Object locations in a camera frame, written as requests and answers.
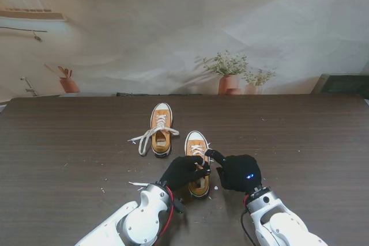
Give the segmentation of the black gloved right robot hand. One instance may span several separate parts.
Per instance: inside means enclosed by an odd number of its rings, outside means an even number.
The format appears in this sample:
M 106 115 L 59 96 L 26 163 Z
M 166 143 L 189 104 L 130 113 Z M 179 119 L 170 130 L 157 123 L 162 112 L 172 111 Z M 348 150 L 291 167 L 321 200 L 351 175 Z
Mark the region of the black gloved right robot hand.
M 248 154 L 223 156 L 213 149 L 208 149 L 205 155 L 220 165 L 216 170 L 224 189 L 248 195 L 254 192 L 254 188 L 262 186 L 261 170 L 254 157 Z

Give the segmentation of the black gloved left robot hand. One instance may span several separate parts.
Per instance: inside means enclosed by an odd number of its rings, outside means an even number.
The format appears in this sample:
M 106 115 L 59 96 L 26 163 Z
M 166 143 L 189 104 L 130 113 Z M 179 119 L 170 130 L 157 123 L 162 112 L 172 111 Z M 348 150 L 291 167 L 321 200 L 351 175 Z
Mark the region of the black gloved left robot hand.
M 201 156 L 177 157 L 159 180 L 161 186 L 176 191 L 191 182 L 209 175 L 210 165 Z

